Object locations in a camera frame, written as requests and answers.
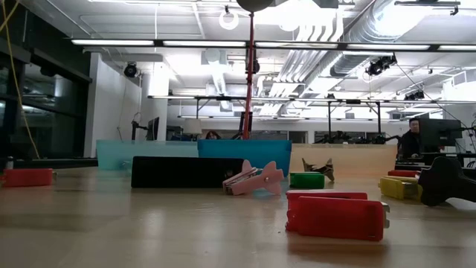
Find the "red vertical rod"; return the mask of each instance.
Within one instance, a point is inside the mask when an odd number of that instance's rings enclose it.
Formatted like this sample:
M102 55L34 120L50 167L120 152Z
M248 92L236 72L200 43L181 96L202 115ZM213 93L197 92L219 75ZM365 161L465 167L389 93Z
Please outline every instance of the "red vertical rod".
M253 59L254 59L254 13L250 14L250 47L248 51L248 91L246 92L246 106L245 106L245 129L243 130L243 139L250 139L250 132L248 126L250 124L250 109L251 109L251 91L253 89Z

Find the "wooden table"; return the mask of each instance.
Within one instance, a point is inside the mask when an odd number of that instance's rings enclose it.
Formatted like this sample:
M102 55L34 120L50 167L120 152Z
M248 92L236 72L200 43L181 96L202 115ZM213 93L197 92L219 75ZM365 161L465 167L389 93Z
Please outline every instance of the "wooden table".
M475 267L476 206L380 197L375 179L328 187L390 205L380 243L285 232L286 197L131 190L123 173L59 170L54 187L0 190L0 267Z

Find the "red toy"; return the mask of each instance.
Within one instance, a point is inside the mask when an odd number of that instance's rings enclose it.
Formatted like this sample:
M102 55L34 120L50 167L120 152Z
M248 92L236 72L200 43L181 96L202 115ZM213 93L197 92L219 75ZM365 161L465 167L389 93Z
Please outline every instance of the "red toy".
M366 193L288 191L286 230L300 235L380 241L388 206Z
M392 170L388 171L388 176L403 176L408 178L414 178L419 175L419 171L415 170Z
M297 231L294 218L299 207L299 197L328 197L367 200L366 193L346 193L329 190L290 190L286 192L286 196L288 197L288 222L286 223L286 230L291 232Z
M46 186L53 183L53 170L50 168L4 170L0 176L3 187Z

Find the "computer monitor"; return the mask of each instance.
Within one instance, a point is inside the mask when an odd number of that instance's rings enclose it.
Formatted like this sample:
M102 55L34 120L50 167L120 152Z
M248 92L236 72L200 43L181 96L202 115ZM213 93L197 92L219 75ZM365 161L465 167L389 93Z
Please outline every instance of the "computer monitor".
M447 119L419 119L419 136L424 153L439 152L440 146L456 146L462 138L461 122Z
M158 135L158 119L154 118L147 125L147 141L156 141Z

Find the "green block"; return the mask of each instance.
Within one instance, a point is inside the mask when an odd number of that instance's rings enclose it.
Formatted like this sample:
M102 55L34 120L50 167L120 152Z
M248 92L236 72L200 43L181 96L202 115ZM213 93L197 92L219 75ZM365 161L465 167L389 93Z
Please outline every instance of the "green block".
M325 177L319 172L291 173L290 188L324 189Z

